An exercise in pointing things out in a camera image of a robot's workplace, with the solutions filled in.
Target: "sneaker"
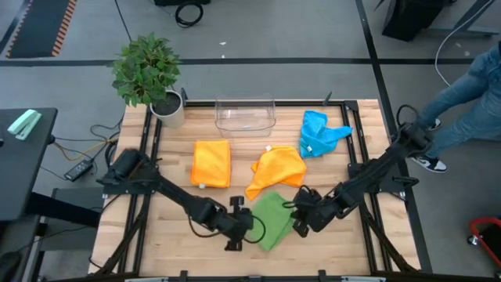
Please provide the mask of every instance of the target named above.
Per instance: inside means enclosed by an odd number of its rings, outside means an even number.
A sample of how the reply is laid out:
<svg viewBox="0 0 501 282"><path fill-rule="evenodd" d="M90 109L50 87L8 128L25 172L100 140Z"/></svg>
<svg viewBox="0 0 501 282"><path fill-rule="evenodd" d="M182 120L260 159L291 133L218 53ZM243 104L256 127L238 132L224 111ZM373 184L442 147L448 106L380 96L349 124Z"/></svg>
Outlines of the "sneaker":
<svg viewBox="0 0 501 282"><path fill-rule="evenodd" d="M418 165L429 170L430 172L444 173L447 172L447 165L440 161L437 157L431 158L427 156L411 157Z"/></svg>
<svg viewBox="0 0 501 282"><path fill-rule="evenodd" d="M442 121L440 121L438 118L435 118L435 123L428 128L428 131L434 131L441 126L442 126Z"/></svg>

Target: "yellow cloth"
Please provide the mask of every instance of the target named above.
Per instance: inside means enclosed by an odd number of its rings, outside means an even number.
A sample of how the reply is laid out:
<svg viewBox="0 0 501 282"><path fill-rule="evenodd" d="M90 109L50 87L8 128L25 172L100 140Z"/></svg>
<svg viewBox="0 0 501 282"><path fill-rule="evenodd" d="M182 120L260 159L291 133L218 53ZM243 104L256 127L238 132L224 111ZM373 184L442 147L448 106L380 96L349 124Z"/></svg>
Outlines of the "yellow cloth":
<svg viewBox="0 0 501 282"><path fill-rule="evenodd" d="M255 172L254 179L245 189L250 200L255 199L264 188L276 183L301 186L305 178L306 164L293 146L273 146L252 165L252 170Z"/></svg>
<svg viewBox="0 0 501 282"><path fill-rule="evenodd" d="M228 140L195 142L191 170L191 183L194 186L228 188L230 171Z"/></svg>

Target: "wooden table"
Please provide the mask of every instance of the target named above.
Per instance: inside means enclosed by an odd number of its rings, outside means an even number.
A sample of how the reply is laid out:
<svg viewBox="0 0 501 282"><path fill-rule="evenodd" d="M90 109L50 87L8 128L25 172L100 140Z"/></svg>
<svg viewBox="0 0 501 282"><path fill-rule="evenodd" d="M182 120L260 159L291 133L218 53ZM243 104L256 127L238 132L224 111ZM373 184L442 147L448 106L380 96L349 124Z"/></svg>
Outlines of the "wooden table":
<svg viewBox="0 0 501 282"><path fill-rule="evenodd" d="M359 113L370 157L379 157L388 146L379 104L375 99L358 100ZM251 182L251 165L267 145L297 147L300 128L306 109L329 115L329 127L342 126L340 107L277 107L276 126L270 137L231 139L232 175L228 189L201 190L190 184L193 162L193 144L196 140L222 139L214 126L214 108L187 108L186 123L178 129L163 128L160 138L160 171L164 177L190 193L213 197L229 206L231 196L243 195ZM125 148L139 147L145 107L127 108L122 125L117 156ZM354 136L357 158L362 161L357 136ZM153 137L149 137L151 151ZM349 162L346 140L337 149L322 157L305 160L308 167L305 184L321 194L348 179ZM274 185L266 190L278 191L284 198L292 199L297 188ZM389 194L379 194L381 214L386 234L408 262L420 268L413 234L403 201ZM249 201L252 206L258 199ZM92 261L102 265L121 241L127 216L129 196L123 195L104 212ZM199 233L207 232L195 226ZM307 238L290 233L276 248L263 252L257 245L244 243L242 252L224 251L227 239L217 236L209 239L192 234L185 212L180 206L156 193L152 197L144 242L140 276L178 276L188 270L189 276L315 276L319 269L328 275L367 275L369 267L362 235L359 211L356 209L346 219L333 220L322 232L310 232ZM383 269L379 244L374 244L378 268ZM132 268L133 250L128 258ZM96 271L91 266L90 272Z"/></svg>

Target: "floor mat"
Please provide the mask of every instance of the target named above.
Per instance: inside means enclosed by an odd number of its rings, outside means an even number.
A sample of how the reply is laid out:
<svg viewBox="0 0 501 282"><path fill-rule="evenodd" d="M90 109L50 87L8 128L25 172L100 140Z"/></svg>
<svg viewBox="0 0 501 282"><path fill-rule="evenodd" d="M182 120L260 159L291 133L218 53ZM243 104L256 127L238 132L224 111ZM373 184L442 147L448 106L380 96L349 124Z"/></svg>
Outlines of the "floor mat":
<svg viewBox="0 0 501 282"><path fill-rule="evenodd" d="M76 4L76 0L30 0L7 58L57 56Z"/></svg>

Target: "clear plastic container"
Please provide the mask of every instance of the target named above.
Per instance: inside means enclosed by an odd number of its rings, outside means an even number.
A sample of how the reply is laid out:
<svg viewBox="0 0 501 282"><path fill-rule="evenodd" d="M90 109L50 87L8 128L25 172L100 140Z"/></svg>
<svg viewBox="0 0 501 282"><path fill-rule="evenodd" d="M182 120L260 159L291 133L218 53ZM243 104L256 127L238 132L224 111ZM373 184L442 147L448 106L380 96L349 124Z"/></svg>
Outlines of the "clear plastic container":
<svg viewBox="0 0 501 282"><path fill-rule="evenodd" d="M224 138L266 137L275 126L275 100L271 96L216 99L215 124Z"/></svg>

